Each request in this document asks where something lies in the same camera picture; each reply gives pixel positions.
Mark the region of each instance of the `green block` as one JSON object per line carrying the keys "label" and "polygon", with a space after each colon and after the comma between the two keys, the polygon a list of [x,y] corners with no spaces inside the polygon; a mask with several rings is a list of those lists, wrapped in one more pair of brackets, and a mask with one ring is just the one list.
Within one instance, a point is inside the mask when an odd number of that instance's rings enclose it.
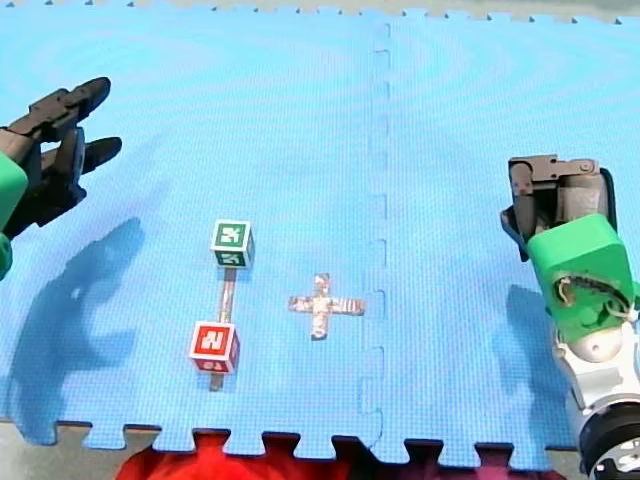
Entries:
{"label": "green block", "polygon": [[243,252],[225,252],[219,250],[215,252],[218,265],[221,267],[243,268],[247,266],[247,261]]}
{"label": "green block", "polygon": [[0,231],[7,225],[28,184],[24,170],[0,152]]}
{"label": "green block", "polygon": [[631,304],[635,285],[627,251],[606,217],[587,215],[535,235],[527,245],[538,283],[564,341],[580,338],[622,323],[604,309],[610,297],[588,289],[574,288],[575,302],[566,306],[554,284],[566,275],[580,275],[606,282]]}
{"label": "green block", "polygon": [[248,268],[253,263],[254,242],[251,224],[244,221],[218,220],[211,250],[218,266],[223,268]]}
{"label": "green block", "polygon": [[245,246],[250,226],[247,222],[216,222],[215,246],[218,248],[242,248]]}

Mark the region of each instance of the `toy block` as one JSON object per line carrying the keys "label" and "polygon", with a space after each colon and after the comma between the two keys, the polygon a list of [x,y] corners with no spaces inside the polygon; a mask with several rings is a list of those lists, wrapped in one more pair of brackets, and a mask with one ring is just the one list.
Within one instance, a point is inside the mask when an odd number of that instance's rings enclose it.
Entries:
{"label": "toy block", "polygon": [[253,263],[253,231],[249,222],[216,221],[211,250],[219,267],[248,268]]}
{"label": "toy block", "polygon": [[199,370],[228,375],[238,366],[240,341],[232,323],[197,322],[189,357]]}

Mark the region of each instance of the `cross-shaped object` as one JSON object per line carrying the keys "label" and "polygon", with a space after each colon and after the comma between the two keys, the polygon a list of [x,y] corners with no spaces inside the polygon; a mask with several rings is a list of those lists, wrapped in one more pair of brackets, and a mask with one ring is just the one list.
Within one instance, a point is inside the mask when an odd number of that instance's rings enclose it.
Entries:
{"label": "cross-shaped object", "polygon": [[331,297],[331,281],[328,273],[318,273],[313,278],[312,297],[291,297],[289,311],[311,314],[311,340],[324,340],[329,330],[329,316],[364,315],[364,300]]}

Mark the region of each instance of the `blue foam mat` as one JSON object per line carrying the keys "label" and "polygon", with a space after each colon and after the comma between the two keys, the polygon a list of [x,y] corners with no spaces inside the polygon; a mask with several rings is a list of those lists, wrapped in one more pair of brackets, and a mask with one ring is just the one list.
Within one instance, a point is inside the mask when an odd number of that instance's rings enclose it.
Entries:
{"label": "blue foam mat", "polygon": [[607,166],[640,272],[640,31],[421,15],[391,30],[387,374],[373,452],[405,461],[405,440],[438,439],[440,462],[466,467],[479,464],[474,444],[512,444],[512,467],[548,468],[546,447],[572,445],[567,386],[531,265],[500,227],[506,161]]}
{"label": "blue foam mat", "polygon": [[[267,431],[299,433],[306,458],[331,458],[346,435],[389,462],[416,439],[443,441],[445,465],[511,443],[512,467],[548,467],[545,447],[571,445],[566,385],[530,265],[498,223],[506,160],[601,161],[638,265],[640,32],[626,19],[253,10],[0,12],[3,44],[21,39],[0,52],[16,72],[0,81],[3,118],[108,75],[112,95],[84,126],[125,145],[84,179],[83,204],[15,242],[0,285],[5,416],[41,444],[73,421],[92,423],[85,443],[99,448],[123,447],[135,424],[160,427],[161,450],[229,429],[238,454],[262,453]],[[186,352],[216,308],[219,217],[255,222],[257,257],[234,306],[240,370],[213,394]],[[286,300],[319,271],[369,310],[312,344]]]}
{"label": "blue foam mat", "polygon": [[[312,343],[310,316],[287,310],[316,272],[336,295],[369,297],[368,19],[99,8],[0,17],[2,43],[21,41],[0,53],[15,73],[3,116],[108,75],[83,125],[124,143],[84,179],[85,202],[15,241],[0,287],[5,414],[41,444],[55,421],[81,421],[101,448],[123,447],[131,424],[160,427],[154,446],[171,451],[191,450],[193,429],[230,430],[238,454],[262,453],[264,431],[300,434],[307,458],[333,458],[334,435],[372,445],[365,320],[338,317]],[[69,35],[51,41],[52,23]],[[257,251],[236,289],[239,372],[211,393],[187,354],[194,323],[215,319],[217,218],[253,222]]]}

